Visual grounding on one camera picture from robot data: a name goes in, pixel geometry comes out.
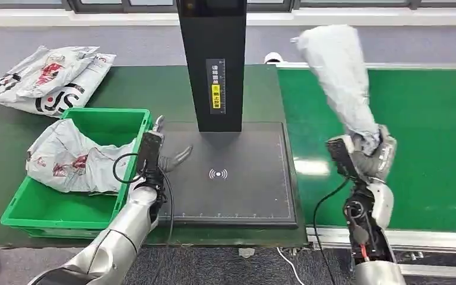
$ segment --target robotic hand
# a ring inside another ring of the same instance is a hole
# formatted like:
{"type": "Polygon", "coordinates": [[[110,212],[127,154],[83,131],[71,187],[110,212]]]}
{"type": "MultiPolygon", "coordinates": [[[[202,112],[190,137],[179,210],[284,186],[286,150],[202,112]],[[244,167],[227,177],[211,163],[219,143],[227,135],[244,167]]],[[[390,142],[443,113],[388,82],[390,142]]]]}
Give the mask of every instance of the robotic hand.
{"type": "Polygon", "coordinates": [[[343,213],[350,232],[357,284],[400,285],[405,281],[384,234],[394,204],[385,179],[397,142],[386,126],[379,125],[379,133],[380,144],[370,156],[362,151],[362,138],[356,135],[332,138],[327,148],[338,173],[354,182],[343,213]]]}
{"type": "Polygon", "coordinates": [[[160,132],[162,125],[163,117],[160,116],[153,130],[142,136],[137,154],[137,165],[142,166],[137,168],[140,179],[132,181],[137,185],[107,229],[71,260],[38,275],[29,285],[114,285],[123,282],[147,235],[158,225],[158,212],[167,201],[162,171],[173,170],[192,150],[188,147],[173,158],[160,156],[164,141],[160,132]]]}

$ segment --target plastic mailer bag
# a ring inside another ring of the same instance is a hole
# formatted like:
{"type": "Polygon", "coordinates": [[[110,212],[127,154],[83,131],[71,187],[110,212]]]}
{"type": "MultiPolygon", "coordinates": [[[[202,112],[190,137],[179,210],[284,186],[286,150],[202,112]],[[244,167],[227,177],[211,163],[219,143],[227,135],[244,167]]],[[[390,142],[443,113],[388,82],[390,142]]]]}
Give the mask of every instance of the plastic mailer bag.
{"type": "MultiPolygon", "coordinates": [[[[58,120],[27,150],[27,174],[60,192],[115,194],[121,183],[113,176],[113,163],[131,153],[131,143],[116,147],[98,145],[83,135],[72,119],[58,120]]],[[[118,162],[116,174],[124,177],[130,158],[118,162]]]]}
{"type": "Polygon", "coordinates": [[[98,46],[44,46],[11,68],[0,79],[0,102],[41,98],[70,83],[95,58],[98,46]]]}
{"type": "Polygon", "coordinates": [[[40,98],[0,104],[32,114],[60,118],[71,107],[84,107],[113,65],[116,55],[98,53],[88,67],[63,88],[40,98]]]}
{"type": "Polygon", "coordinates": [[[320,26],[295,40],[347,133],[361,135],[363,152],[371,155],[380,138],[368,105],[368,72],[357,30],[347,25],[320,26]]]}

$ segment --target yellow label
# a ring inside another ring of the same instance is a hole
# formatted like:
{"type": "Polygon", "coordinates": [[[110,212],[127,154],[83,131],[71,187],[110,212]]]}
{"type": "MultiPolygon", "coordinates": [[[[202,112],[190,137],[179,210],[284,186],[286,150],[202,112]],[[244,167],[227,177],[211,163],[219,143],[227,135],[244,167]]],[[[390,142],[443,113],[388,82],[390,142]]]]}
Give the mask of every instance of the yellow label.
{"type": "Polygon", "coordinates": [[[219,84],[213,84],[212,91],[213,91],[213,109],[221,109],[221,95],[220,95],[219,84]]]}

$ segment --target white cable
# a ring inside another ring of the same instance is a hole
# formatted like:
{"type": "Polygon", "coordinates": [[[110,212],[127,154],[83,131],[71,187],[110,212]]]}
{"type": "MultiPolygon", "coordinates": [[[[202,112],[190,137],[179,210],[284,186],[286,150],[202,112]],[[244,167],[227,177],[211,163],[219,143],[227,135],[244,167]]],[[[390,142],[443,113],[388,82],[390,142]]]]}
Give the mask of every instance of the white cable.
{"type": "Polygon", "coordinates": [[[280,256],[281,256],[282,258],[284,258],[284,260],[285,260],[287,263],[289,263],[289,264],[291,265],[291,267],[293,268],[294,276],[296,276],[296,279],[298,280],[298,282],[299,282],[301,285],[305,285],[305,284],[301,281],[300,277],[298,277],[298,273],[296,272],[295,265],[294,265],[291,261],[289,261],[289,259],[287,259],[287,258],[282,254],[282,252],[280,251],[280,248],[277,248],[277,251],[278,251],[278,254],[280,254],[280,256]]]}

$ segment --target wireless charging symbol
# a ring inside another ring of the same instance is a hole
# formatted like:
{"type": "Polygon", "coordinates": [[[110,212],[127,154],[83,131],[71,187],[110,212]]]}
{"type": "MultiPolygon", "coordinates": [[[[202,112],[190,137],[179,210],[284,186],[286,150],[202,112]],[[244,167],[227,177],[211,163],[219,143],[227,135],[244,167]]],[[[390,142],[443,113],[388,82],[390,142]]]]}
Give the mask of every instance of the wireless charging symbol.
{"type": "Polygon", "coordinates": [[[214,169],[211,169],[209,170],[209,178],[223,178],[224,180],[226,180],[228,178],[228,171],[226,169],[223,169],[221,171],[215,171],[214,169]]]}

